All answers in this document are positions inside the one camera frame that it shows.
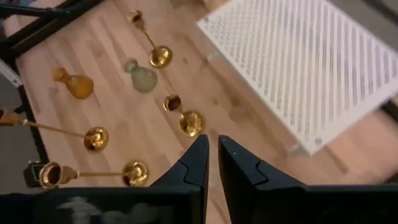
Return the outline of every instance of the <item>gold metallic object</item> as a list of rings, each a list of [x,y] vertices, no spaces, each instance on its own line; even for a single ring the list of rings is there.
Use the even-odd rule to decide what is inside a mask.
[[[37,124],[27,119],[22,119],[17,113],[8,113],[7,109],[0,109],[0,126],[32,126],[36,128],[47,129],[50,131],[56,131],[63,134],[68,134],[71,136],[76,136],[84,139],[84,145],[89,151],[100,151],[108,145],[109,134],[105,128],[94,127],[90,128],[86,134],[78,134],[71,131],[66,131],[63,129],[47,126],[44,124]]]
[[[129,22],[139,29],[148,39],[152,47],[154,48],[149,54],[149,62],[155,68],[162,68],[167,66],[173,57],[173,52],[164,45],[156,46],[152,39],[149,37],[148,31],[145,28],[145,22],[142,18],[142,12],[140,10],[133,10],[127,17]]]
[[[148,93],[156,87],[157,75],[154,71],[138,65],[134,58],[124,64],[124,71],[131,76],[132,85],[140,93]]]
[[[64,68],[56,68],[54,80],[62,82],[76,99],[85,99],[94,91],[94,82],[85,75],[70,75]]]
[[[149,178],[148,165],[138,160],[129,161],[122,173],[124,184],[131,187],[143,187]]]
[[[127,186],[142,187],[146,183],[149,170],[143,162],[130,161],[121,173],[117,172],[79,172],[70,166],[61,166],[57,162],[49,162],[40,170],[40,185],[46,189],[53,189],[61,184],[67,184],[79,177],[121,176]]]
[[[178,128],[190,137],[198,136],[206,126],[205,117],[196,110],[182,110],[181,99],[178,95],[171,94],[164,100],[163,107],[166,111],[176,111],[180,114]]]

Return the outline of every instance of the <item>amber glass bottle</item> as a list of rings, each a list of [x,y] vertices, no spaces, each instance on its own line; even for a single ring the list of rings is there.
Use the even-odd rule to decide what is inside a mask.
[[[54,80],[64,83],[76,99],[85,99],[94,90],[92,79],[85,75],[70,75],[64,68],[55,69]]]

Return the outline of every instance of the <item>black metal frame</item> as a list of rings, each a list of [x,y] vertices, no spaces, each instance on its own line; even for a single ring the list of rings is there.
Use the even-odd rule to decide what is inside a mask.
[[[66,0],[55,8],[45,9],[0,4],[0,18],[5,19],[11,15],[38,17],[34,22],[26,25],[15,34],[0,40],[0,58],[19,75],[18,68],[15,64],[16,58],[103,1],[104,0]],[[25,112],[27,119],[35,122],[35,117],[23,85],[18,87],[18,92],[23,107],[16,109],[16,112]],[[39,131],[36,128],[30,128],[30,130],[34,138],[37,152],[39,153],[40,161],[48,162],[49,157]]]

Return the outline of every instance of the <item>white perforated panel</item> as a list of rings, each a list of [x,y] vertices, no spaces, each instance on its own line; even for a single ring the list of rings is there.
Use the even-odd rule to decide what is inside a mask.
[[[230,0],[199,28],[310,154],[398,90],[397,54],[324,0]]]

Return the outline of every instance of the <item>golden candlestick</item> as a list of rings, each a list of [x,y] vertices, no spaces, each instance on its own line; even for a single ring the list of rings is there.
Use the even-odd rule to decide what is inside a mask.
[[[47,129],[49,131],[56,131],[62,134],[68,134],[84,139],[84,145],[89,151],[101,151],[107,145],[109,141],[109,134],[105,128],[94,127],[90,128],[86,134],[74,133],[63,129],[47,126],[44,124],[37,124],[27,119],[22,119],[17,113],[8,113],[7,109],[0,109],[0,126],[32,126],[36,128]]]
[[[46,189],[53,189],[61,184],[67,184],[79,177],[110,177],[121,176],[123,182],[130,187],[142,187],[148,180],[148,166],[141,161],[129,161],[121,173],[117,172],[79,172],[70,166],[61,166],[57,162],[49,162],[40,170],[40,185]]]
[[[129,22],[139,29],[148,39],[153,50],[149,54],[149,62],[155,68],[162,68],[167,66],[173,57],[173,52],[164,45],[156,46],[152,39],[149,37],[148,31],[145,28],[145,22],[142,18],[142,12],[140,10],[133,10],[127,17]]]
[[[64,68],[56,68],[54,80],[64,83],[76,99],[85,99],[94,91],[94,82],[85,75],[70,75]]]
[[[198,136],[206,126],[205,117],[196,110],[182,110],[181,99],[178,95],[171,94],[166,97],[163,103],[166,111],[176,111],[180,114],[178,128],[190,137]]]

